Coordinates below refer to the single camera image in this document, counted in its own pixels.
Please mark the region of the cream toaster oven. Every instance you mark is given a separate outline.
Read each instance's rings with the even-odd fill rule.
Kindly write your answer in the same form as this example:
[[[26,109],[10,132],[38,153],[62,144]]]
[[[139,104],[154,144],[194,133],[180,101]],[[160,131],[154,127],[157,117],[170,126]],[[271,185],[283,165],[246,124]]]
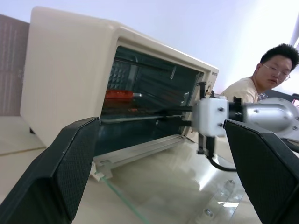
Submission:
[[[45,7],[31,12],[21,116],[45,146],[67,125],[100,117],[95,156],[194,136],[152,109],[191,106],[218,69],[116,21]],[[129,90],[129,100],[105,99]]]

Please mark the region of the brown wall panel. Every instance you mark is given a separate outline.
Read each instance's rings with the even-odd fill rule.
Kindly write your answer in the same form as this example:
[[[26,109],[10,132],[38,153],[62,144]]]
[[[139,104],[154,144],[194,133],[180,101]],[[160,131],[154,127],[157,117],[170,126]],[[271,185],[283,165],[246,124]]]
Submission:
[[[0,116],[19,116],[29,23],[0,14]]]

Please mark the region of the person in beige shirt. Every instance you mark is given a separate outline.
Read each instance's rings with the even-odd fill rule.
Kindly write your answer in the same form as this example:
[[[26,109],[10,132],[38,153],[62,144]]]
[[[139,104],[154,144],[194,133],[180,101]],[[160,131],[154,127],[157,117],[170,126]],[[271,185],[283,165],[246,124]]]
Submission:
[[[299,64],[299,51],[282,43],[268,50],[256,65],[253,75],[231,84],[222,93],[228,101],[241,98],[243,103],[256,103],[261,94],[290,78]]]

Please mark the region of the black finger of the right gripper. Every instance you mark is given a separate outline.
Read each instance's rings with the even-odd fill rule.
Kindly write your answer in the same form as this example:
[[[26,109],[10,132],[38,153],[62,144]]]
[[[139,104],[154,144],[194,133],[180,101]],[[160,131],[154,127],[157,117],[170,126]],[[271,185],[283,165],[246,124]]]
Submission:
[[[156,119],[172,126],[192,126],[192,122],[189,120],[184,120],[182,115],[157,115]]]
[[[193,106],[173,106],[167,108],[152,109],[150,112],[191,112]]]

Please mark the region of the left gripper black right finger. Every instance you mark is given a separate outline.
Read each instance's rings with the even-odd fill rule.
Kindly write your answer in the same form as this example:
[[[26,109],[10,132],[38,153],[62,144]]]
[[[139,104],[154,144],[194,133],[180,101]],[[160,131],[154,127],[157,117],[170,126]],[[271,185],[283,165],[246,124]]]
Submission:
[[[273,132],[226,120],[236,171],[263,224],[299,224],[299,158]]]

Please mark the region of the thin-rimmed eyeglasses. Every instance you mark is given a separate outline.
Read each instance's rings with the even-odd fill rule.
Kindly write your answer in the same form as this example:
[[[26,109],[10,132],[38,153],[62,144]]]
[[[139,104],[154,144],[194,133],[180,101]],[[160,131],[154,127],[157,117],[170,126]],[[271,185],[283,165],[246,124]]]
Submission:
[[[285,81],[285,80],[290,78],[289,73],[286,73],[284,71],[280,71],[277,68],[268,66],[266,64],[263,64],[263,66],[268,68],[269,70],[271,70],[273,73],[277,74],[278,79],[281,80],[281,81]]]

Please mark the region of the glass toaster oven door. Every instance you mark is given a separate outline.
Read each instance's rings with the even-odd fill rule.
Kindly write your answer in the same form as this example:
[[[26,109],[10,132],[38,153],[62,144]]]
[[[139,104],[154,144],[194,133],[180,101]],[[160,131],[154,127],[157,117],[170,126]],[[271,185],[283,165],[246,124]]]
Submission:
[[[144,224],[260,224],[238,175],[172,139],[98,154],[96,173]]]

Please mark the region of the red sausage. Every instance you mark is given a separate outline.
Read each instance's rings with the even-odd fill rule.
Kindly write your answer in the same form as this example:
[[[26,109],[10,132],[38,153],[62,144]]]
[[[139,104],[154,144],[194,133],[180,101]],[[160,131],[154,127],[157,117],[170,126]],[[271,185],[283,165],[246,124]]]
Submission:
[[[120,100],[129,100],[134,97],[134,93],[129,90],[113,90],[109,89],[106,91],[105,99],[120,99]]]

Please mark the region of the cream oven knob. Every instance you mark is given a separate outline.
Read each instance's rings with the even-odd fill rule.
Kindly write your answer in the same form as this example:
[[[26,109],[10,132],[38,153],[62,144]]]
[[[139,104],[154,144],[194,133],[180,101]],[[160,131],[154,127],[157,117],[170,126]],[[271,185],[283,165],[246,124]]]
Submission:
[[[211,83],[206,83],[205,85],[205,97],[210,97],[211,95],[214,94],[214,91],[213,91],[213,84]]]

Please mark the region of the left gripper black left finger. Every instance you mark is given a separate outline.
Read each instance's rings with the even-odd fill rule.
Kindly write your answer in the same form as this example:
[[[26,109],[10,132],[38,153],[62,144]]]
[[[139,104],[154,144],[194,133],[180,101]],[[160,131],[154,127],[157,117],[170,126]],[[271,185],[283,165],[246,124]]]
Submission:
[[[87,184],[99,117],[64,127],[0,204],[0,224],[72,224]]]

